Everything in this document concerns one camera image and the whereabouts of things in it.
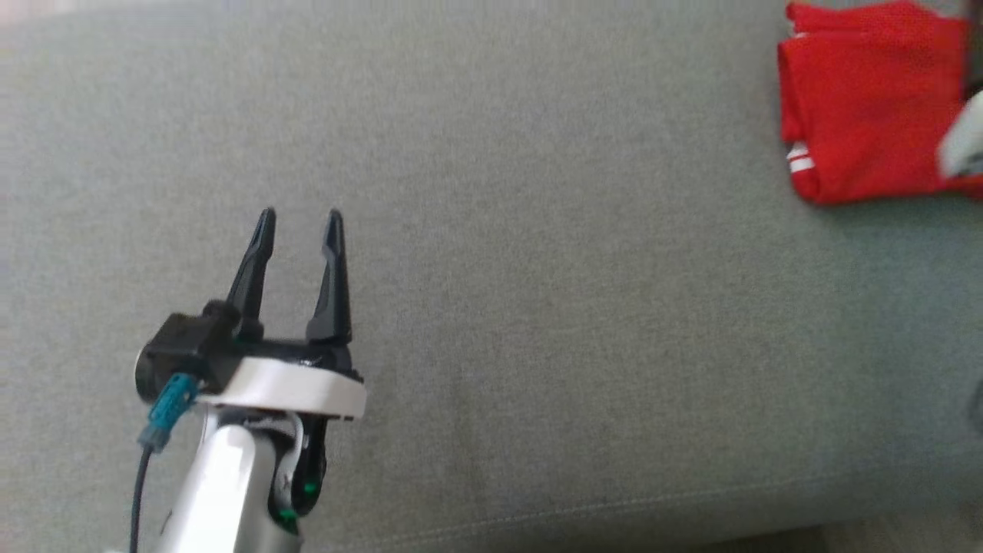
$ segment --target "cable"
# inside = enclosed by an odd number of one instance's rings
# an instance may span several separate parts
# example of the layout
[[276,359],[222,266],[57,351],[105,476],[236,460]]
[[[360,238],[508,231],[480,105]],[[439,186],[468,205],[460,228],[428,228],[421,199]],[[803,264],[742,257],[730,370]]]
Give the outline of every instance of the cable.
[[140,502],[144,495],[146,468],[150,465],[152,453],[151,446],[144,446],[144,454],[140,456],[140,465],[137,467],[137,482],[133,486],[133,509],[130,510],[130,553],[137,553],[140,542]]
[[150,456],[163,451],[164,446],[171,439],[171,430],[177,424],[178,419],[195,402],[198,394],[198,380],[195,377],[175,373],[167,381],[160,396],[150,408],[150,413],[146,416],[147,425],[140,433],[137,440],[144,446],[144,454],[140,457],[140,465],[137,467],[137,481],[133,486],[133,509],[130,511],[130,553],[137,553],[138,542],[140,541],[140,503],[144,495],[144,480],[146,480],[146,468],[150,465]]

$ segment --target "red cloth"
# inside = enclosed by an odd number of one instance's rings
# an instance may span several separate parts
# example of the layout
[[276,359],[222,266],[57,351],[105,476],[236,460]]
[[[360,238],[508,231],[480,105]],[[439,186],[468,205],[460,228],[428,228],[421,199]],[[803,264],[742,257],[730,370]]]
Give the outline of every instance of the red cloth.
[[906,0],[786,13],[781,136],[799,195],[829,205],[983,191],[983,178],[947,181],[938,166],[963,105],[965,22]]

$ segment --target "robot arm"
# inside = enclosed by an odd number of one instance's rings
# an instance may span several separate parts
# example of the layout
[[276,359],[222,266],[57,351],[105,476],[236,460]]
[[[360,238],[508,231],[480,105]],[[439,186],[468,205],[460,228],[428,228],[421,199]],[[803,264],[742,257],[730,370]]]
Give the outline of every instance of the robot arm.
[[[352,367],[341,214],[332,211],[326,258],[305,340],[264,339],[259,320],[276,215],[263,211],[224,301],[172,314],[137,359],[137,392],[158,401],[174,375],[197,383],[202,441],[163,530],[161,553],[294,553],[297,521],[318,500],[327,421],[361,418],[366,390]],[[154,445],[159,451],[162,443]],[[139,505],[141,490],[135,492]],[[136,542],[132,541],[131,551]]]

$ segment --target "white stripe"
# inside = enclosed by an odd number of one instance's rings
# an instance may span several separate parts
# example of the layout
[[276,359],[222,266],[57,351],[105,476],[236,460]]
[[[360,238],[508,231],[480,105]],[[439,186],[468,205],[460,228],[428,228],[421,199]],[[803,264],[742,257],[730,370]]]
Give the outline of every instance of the white stripe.
[[795,32],[795,22],[793,20],[786,19],[785,24],[788,26],[788,36],[792,38],[801,38],[809,35],[808,32]]
[[793,157],[802,157],[809,154],[809,149],[806,147],[804,142],[796,142],[792,145],[792,149],[788,151],[788,155],[785,159],[792,159]]
[[806,169],[811,169],[815,166],[816,163],[812,161],[812,157],[803,157],[801,159],[796,159],[792,163],[788,164],[788,167],[792,170],[793,173],[804,171]]

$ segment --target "gray couch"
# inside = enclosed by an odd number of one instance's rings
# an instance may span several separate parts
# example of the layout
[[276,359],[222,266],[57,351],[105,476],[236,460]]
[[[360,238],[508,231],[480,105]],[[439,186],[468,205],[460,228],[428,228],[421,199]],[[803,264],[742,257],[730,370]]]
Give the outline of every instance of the gray couch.
[[[983,212],[793,194],[781,8],[2,29],[8,550],[123,548],[135,355],[225,293],[267,205],[272,336],[303,334],[345,213],[370,389],[329,432],[308,553],[646,550],[983,498]],[[151,463],[146,548],[198,431]]]

